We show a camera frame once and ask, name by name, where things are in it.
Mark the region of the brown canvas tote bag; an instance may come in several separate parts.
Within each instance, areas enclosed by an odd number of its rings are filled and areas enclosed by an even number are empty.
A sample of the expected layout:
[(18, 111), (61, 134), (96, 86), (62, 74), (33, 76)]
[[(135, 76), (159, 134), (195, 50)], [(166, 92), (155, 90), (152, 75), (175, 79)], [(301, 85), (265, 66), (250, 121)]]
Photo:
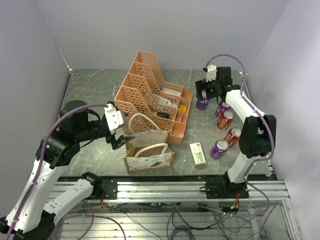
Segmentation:
[[(151, 123), (153, 129), (135, 133), (133, 122), (138, 117)], [(173, 166), (175, 153), (169, 148), (169, 131), (160, 129), (142, 113), (136, 113), (130, 118), (128, 129), (134, 139), (126, 143), (127, 153), (123, 160), (127, 173), (170, 169)]]

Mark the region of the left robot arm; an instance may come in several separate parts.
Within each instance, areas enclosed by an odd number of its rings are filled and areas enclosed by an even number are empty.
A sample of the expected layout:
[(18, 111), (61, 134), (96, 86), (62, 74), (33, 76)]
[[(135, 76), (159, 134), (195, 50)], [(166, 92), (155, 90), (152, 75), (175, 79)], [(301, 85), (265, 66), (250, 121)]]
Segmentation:
[(58, 221), (80, 201), (96, 199), (103, 191), (103, 180), (91, 172), (51, 202), (47, 199), (82, 142), (104, 138), (113, 150), (131, 140), (116, 130), (126, 125), (128, 113), (114, 102), (87, 104), (71, 100), (59, 112), (59, 119), (41, 140), (26, 186), (11, 212), (0, 219), (0, 232), (15, 240), (46, 240)]

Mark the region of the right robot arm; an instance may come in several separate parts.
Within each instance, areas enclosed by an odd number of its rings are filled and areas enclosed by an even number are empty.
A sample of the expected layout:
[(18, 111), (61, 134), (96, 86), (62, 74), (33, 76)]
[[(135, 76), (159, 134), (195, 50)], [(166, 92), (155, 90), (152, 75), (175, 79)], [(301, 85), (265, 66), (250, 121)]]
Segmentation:
[(221, 194), (226, 198), (238, 192), (237, 184), (243, 184), (252, 167), (269, 160), (275, 150), (277, 120), (259, 110), (241, 90), (233, 84), (231, 68), (228, 66), (206, 66), (206, 77), (195, 82), (196, 96), (202, 101), (220, 98), (230, 105), (241, 119), (243, 126), (239, 138), (240, 153), (233, 166), (227, 171), (228, 181), (220, 186)]

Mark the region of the purple Fanta can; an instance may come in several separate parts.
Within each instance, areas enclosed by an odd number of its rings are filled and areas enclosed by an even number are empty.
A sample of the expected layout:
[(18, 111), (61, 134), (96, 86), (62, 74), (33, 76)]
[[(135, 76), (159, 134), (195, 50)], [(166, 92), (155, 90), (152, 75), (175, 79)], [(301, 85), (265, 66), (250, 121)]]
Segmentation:
[(196, 102), (196, 108), (198, 110), (204, 111), (207, 109), (209, 102), (210, 102), (209, 98), (204, 98), (203, 100), (198, 99)]

